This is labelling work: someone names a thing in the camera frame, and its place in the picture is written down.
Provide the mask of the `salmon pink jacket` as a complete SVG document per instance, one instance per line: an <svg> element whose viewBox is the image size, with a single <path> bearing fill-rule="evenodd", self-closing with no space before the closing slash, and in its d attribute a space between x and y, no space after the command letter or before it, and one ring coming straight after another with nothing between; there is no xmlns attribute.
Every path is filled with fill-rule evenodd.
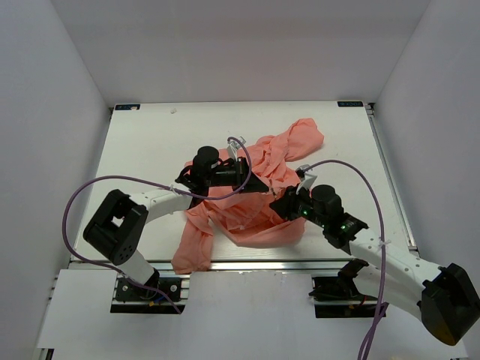
<svg viewBox="0 0 480 360"><path fill-rule="evenodd" d="M186 224L172 258L174 271L183 275L210 269L215 227L235 245L247 248L297 243L305 232L305 221L283 220L269 205L287 187L299 183L295 170L288 164L316 152L323 141L316 122L300 118L283 133L263 136L240 151L240 155L250 155L253 174L267 184L268 191L232 195L228 187L211 189L214 200L205 200L184 213Z"/></svg>

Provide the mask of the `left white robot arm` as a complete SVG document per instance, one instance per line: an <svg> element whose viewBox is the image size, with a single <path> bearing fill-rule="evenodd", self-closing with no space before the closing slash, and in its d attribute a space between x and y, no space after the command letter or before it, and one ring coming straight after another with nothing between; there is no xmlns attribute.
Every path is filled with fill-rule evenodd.
<svg viewBox="0 0 480 360"><path fill-rule="evenodd" d="M221 160L211 146L200 148L179 174L175 190L153 190L138 196L115 189L110 191L86 225L82 237L117 269L133 281L141 299L158 292L159 274L137 250L145 225L174 212L198 206L211 188L230 187L234 193L266 193L269 187L252 173L249 157Z"/></svg>

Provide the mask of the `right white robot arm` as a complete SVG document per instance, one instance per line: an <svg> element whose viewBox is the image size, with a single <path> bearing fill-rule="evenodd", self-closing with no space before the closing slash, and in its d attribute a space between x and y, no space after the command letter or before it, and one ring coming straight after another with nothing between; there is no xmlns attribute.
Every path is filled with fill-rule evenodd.
<svg viewBox="0 0 480 360"><path fill-rule="evenodd" d="M412 314L449 346L479 320L479 295L462 267L428 262L381 240L365 222L344 211L333 187L288 187L270 207L284 220L303 218L321 227L330 245L352 256L338 274L344 297L375 296L383 282L383 298L390 305Z"/></svg>

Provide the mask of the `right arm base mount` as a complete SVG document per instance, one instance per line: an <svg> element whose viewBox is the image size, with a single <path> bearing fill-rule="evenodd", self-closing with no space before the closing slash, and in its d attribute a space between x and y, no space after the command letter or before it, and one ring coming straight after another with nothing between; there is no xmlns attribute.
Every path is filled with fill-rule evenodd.
<svg viewBox="0 0 480 360"><path fill-rule="evenodd" d="M359 292L353 282L367 265L364 260L352 259L335 276L312 278L308 295L317 319L374 318L377 299Z"/></svg>

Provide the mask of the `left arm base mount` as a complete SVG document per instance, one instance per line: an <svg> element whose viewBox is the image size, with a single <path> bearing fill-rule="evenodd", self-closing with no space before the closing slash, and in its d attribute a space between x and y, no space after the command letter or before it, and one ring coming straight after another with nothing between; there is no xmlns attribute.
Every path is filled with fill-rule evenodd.
<svg viewBox="0 0 480 360"><path fill-rule="evenodd" d="M177 275L173 271L160 270L152 284L157 290L134 285L125 276L115 281L110 312L112 314L179 315L185 309L190 288L189 275Z"/></svg>

